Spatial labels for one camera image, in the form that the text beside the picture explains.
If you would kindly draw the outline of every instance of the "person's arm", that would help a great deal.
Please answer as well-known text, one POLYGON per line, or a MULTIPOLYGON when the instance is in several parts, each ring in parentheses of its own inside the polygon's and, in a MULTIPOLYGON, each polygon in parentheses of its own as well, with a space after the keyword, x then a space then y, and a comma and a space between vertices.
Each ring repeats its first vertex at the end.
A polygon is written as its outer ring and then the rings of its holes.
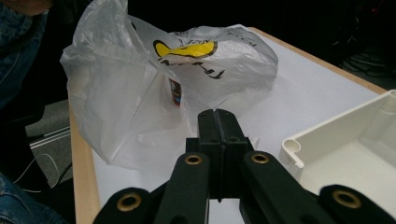
POLYGON ((53 6, 53 0, 0 0, 4 6, 26 16, 35 16, 53 6))

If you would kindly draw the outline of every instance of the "table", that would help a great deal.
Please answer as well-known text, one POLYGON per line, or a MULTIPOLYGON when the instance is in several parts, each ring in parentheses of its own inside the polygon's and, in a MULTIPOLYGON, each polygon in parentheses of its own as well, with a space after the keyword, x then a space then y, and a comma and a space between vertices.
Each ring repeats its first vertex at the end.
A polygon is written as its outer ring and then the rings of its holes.
MULTIPOLYGON (((260 149, 274 154, 280 149, 281 140, 289 135, 386 91, 256 28, 249 29, 259 34, 279 58, 274 90, 262 105, 252 108, 238 120, 244 134, 251 138, 258 137, 260 149), (260 116, 260 122, 251 120, 257 116, 260 116)), ((70 130, 76 220, 78 224, 92 223, 109 196, 119 189, 131 187, 128 178, 124 177, 132 171, 108 166, 101 161, 78 133, 71 106, 70 130)), ((220 206, 210 204, 211 210, 221 209, 220 207, 225 209, 213 218, 209 212, 209 223, 241 223, 241 220, 235 220, 227 214, 227 210, 235 209, 234 205, 232 200, 221 203, 220 206)))

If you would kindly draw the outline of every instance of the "plastic bag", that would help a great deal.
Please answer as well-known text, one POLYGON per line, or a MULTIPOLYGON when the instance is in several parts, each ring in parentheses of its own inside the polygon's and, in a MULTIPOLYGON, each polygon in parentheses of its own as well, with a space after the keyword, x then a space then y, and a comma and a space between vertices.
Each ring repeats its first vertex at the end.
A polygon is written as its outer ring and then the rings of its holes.
POLYGON ((64 49, 78 129, 108 164, 168 177, 196 136, 197 115, 237 117, 273 88, 277 57, 242 26, 166 33, 127 14, 127 0, 94 0, 64 49), (181 86, 172 101, 169 78, 181 86))

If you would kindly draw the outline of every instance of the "dark background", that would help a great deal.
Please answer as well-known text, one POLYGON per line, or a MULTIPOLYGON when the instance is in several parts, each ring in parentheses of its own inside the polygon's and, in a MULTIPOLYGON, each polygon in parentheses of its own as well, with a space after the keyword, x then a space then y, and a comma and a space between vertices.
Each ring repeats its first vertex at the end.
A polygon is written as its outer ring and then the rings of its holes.
MULTIPOLYGON (((350 55, 375 46, 389 72, 396 70, 396 1, 263 0, 236 4, 130 1, 128 12, 166 32, 207 25, 256 27, 339 66, 350 55)), ((67 77, 59 63, 72 43, 88 0, 59 0, 49 11, 47 30, 25 86, 47 104, 67 99, 67 77)))

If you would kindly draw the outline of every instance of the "white cable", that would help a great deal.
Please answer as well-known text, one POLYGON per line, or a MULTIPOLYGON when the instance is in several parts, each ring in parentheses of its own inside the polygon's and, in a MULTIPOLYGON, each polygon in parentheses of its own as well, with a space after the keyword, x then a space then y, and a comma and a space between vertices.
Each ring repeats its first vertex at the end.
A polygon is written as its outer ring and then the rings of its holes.
MULTIPOLYGON (((40 154, 40 155, 36 156, 36 157, 29 163, 29 165, 28 165, 28 166, 26 167, 26 169, 23 171, 23 173, 21 174, 21 176, 18 177, 18 179, 14 181, 14 184, 16 184, 18 181, 20 181, 20 179, 24 176, 24 174, 29 170, 29 168, 30 168, 30 166, 32 165, 32 163, 33 163, 35 160, 37 160, 37 158, 39 158, 39 157, 41 157, 41 156, 48 156, 48 157, 51 159, 51 161, 52 161, 52 163, 53 163, 53 166, 55 167, 56 173, 57 173, 57 175, 58 175, 58 178, 57 178, 57 179, 59 179, 59 169, 58 169, 58 166, 56 165, 55 160, 54 160, 49 154, 43 153, 43 154, 40 154)), ((56 186, 56 184, 57 184, 57 182, 56 182, 52 187, 50 187, 50 188, 53 189, 53 188, 56 186)), ((39 193, 39 192, 41 192, 41 190, 30 190, 30 189, 23 189, 23 190, 24 190, 24 191, 28 191, 28 192, 33 192, 33 193, 39 193)))

